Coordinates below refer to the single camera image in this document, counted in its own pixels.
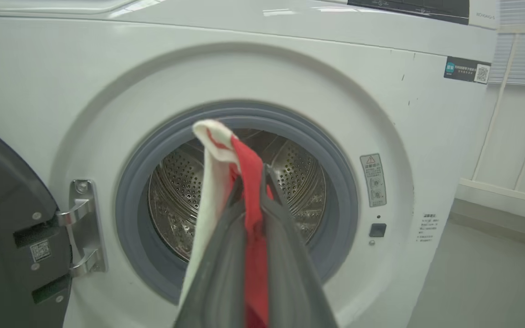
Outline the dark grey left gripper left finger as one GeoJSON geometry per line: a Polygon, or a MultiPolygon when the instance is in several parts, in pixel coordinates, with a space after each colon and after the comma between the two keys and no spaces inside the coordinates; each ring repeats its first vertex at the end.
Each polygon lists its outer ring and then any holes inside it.
{"type": "Polygon", "coordinates": [[[246,206],[241,177],[234,183],[212,233],[175,328],[243,328],[245,326],[246,206]]]}

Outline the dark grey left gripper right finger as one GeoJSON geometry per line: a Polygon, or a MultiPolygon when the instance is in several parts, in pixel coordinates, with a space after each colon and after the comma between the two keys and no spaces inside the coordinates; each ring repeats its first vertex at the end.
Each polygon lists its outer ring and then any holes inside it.
{"type": "Polygon", "coordinates": [[[268,165],[262,171],[261,212],[267,238],[269,327],[337,327],[306,244],[268,165]]]}

